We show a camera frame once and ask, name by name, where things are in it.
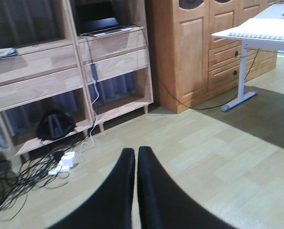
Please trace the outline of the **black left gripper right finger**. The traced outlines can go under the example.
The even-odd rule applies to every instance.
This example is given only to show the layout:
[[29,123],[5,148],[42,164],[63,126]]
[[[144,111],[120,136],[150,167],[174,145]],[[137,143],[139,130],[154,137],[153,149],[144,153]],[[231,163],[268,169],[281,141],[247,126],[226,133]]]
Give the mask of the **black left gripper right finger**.
[[137,197],[143,229],[232,229],[184,192],[149,146],[138,150]]

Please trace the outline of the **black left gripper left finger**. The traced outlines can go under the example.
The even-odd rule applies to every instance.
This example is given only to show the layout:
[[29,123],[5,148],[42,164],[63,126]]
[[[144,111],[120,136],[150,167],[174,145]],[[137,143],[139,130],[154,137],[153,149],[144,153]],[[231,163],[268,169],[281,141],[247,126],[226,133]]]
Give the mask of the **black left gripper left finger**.
[[51,229],[131,229],[135,152],[124,148],[100,187]]

